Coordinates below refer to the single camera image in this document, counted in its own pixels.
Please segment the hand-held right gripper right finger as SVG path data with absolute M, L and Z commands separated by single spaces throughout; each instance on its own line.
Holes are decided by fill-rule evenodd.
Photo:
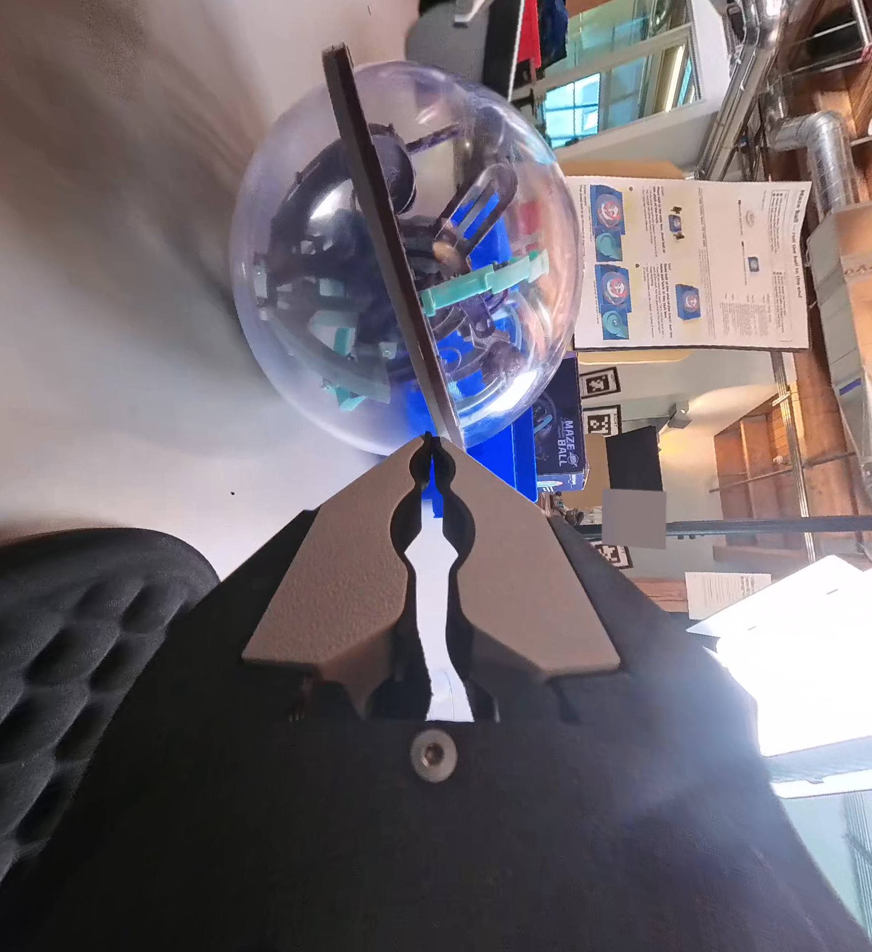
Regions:
M 444 537 L 456 553 L 445 642 L 474 720 L 559 720 L 566 679 L 620 656 L 542 509 L 436 441 Z

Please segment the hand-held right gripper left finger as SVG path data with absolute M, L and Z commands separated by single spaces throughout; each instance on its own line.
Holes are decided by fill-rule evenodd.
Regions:
M 434 438 L 411 439 L 316 511 L 243 660 L 338 684 L 360 716 L 424 718 L 432 689 L 406 551 Z

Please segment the clear maze ball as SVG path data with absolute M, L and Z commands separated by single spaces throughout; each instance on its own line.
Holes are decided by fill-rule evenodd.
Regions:
M 581 231 L 544 139 L 499 94 L 407 61 L 323 51 L 323 85 L 245 173 L 233 298 L 273 387 L 387 456 L 464 449 L 528 410 L 570 349 Z

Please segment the blue plastic bin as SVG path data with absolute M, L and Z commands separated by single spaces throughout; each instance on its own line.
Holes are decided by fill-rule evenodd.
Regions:
M 494 209 L 498 204 L 498 196 L 490 195 L 474 217 L 469 215 L 474 204 L 472 202 L 463 204 L 453 212 L 450 222 L 454 227 L 462 227 L 464 238 L 470 240 L 476 236 L 484 222 L 493 217 Z M 471 270 L 478 270 L 490 265 L 505 264 L 510 255 L 511 249 L 504 221 L 498 217 L 486 234 L 474 245 L 468 255 L 468 262 Z M 487 373 L 473 366 L 471 369 L 464 370 L 460 379 L 450 382 L 450 393 L 456 401 L 462 401 L 468 397 L 480 399 L 489 394 L 489 386 Z M 532 502 L 537 499 L 530 414 L 523 414 L 491 438 L 476 443 L 475 439 L 470 437 L 468 443 L 472 457 L 497 475 L 502 482 L 515 488 Z

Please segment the dark blue cardboard box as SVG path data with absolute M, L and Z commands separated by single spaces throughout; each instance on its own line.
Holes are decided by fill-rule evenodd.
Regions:
M 586 473 L 585 425 L 578 361 L 568 351 L 532 405 L 539 491 L 580 490 Z

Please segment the white paper notice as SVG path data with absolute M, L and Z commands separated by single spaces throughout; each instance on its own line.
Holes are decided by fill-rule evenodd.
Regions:
M 766 573 L 687 572 L 685 595 L 688 617 L 694 621 L 715 615 L 772 584 Z

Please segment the bright studio light panel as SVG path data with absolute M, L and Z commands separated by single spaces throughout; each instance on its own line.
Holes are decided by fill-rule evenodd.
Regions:
M 872 738 L 872 563 L 824 557 L 688 631 L 752 697 L 762 755 Z

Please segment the printed instruction sheet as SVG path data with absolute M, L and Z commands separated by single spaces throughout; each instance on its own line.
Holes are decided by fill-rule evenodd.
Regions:
M 805 351 L 812 184 L 568 176 L 576 351 Z

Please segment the silver air duct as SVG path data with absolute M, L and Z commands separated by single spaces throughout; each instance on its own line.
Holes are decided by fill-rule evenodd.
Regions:
M 807 154 L 819 221 L 860 203 L 858 173 L 841 113 L 822 110 L 803 116 L 771 116 L 766 120 L 766 142 L 771 151 Z

